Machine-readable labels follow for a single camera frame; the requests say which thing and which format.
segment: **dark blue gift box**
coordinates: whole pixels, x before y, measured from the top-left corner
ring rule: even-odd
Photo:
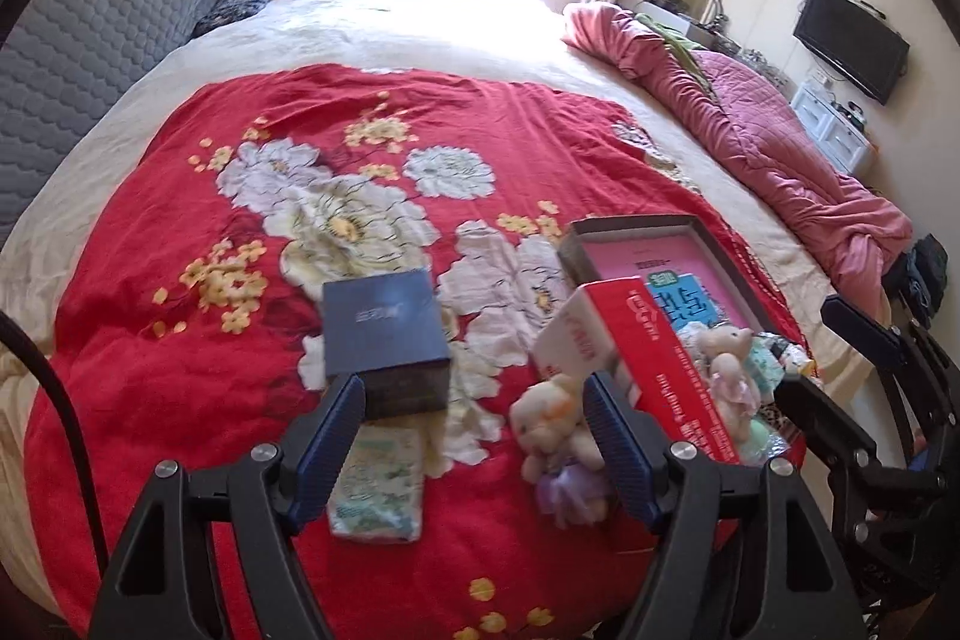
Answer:
[[[367,420],[445,410],[450,351],[425,269],[323,284],[326,376],[355,373]]]

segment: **pink plush toy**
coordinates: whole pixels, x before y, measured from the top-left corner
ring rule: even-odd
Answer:
[[[760,409],[760,389],[744,370],[754,333],[722,324],[698,335],[697,347],[709,360],[710,396],[736,444],[750,439],[750,422]]]

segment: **open box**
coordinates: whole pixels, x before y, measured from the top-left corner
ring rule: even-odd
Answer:
[[[776,330],[752,287],[694,215],[618,215],[570,223],[560,262],[575,285],[672,271],[696,276],[721,319],[755,332]]]
[[[671,439],[693,442],[717,461],[738,463],[707,385],[658,301],[656,282],[667,272],[694,275],[715,305],[716,320],[755,333],[776,328],[701,220],[692,215],[577,220],[560,242],[559,255],[578,289],[533,346],[541,376],[585,377],[606,370],[632,406],[654,415]],[[618,552],[649,552],[654,545],[622,507],[613,509],[607,532]],[[730,533],[730,525],[719,525],[718,544]]]

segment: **gray quilted headboard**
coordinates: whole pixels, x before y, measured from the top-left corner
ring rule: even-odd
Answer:
[[[216,1],[31,1],[0,49],[0,247],[73,146]]]

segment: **metal screw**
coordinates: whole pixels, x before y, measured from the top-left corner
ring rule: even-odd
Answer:
[[[781,477],[790,477],[793,475],[793,464],[786,461],[785,458],[771,458],[770,471]]]
[[[270,461],[277,456],[277,447],[272,442],[264,442],[262,445],[254,445],[250,452],[250,458],[253,461]]]
[[[172,477],[176,475],[179,464],[173,458],[165,458],[154,467],[154,474],[157,477]]]
[[[681,461],[690,461],[697,455],[697,446],[692,442],[674,442],[670,446],[670,453]]]

